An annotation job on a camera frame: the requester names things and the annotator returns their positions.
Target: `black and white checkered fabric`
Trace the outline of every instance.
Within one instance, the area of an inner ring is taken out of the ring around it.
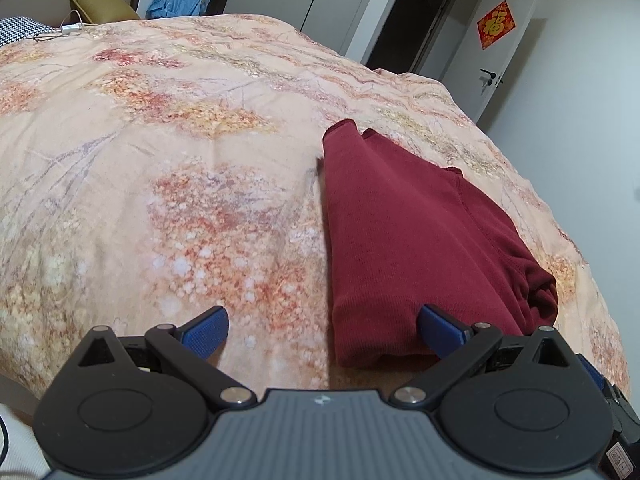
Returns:
[[[2,18],[0,19],[0,46],[52,30],[53,28],[48,25],[43,25],[31,18],[25,18],[23,16],[17,18]]]

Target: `floral pattern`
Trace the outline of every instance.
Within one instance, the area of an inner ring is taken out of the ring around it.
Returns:
[[[411,366],[332,361],[322,134],[345,117],[496,201],[558,280],[558,328],[628,393],[589,266],[444,86],[246,15],[0,48],[1,371],[41,395],[91,326],[140,334],[223,304],[211,362],[259,394],[402,383]]]

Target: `dark doorway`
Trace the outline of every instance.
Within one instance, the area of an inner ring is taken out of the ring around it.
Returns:
[[[450,0],[396,0],[367,67],[401,74],[416,69],[428,39]]]

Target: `folded maroon sweater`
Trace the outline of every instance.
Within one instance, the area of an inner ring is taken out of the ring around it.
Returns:
[[[427,353],[416,328],[426,303],[510,335],[556,320],[556,280],[460,170],[361,136],[352,120],[323,144],[339,365]]]

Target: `door handle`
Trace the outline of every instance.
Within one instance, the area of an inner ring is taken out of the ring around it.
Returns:
[[[480,69],[480,72],[484,72],[485,74],[489,75],[489,81],[486,82],[487,86],[491,86],[492,84],[494,84],[494,79],[496,78],[497,74],[495,72],[489,72],[488,70],[485,70],[484,68]]]

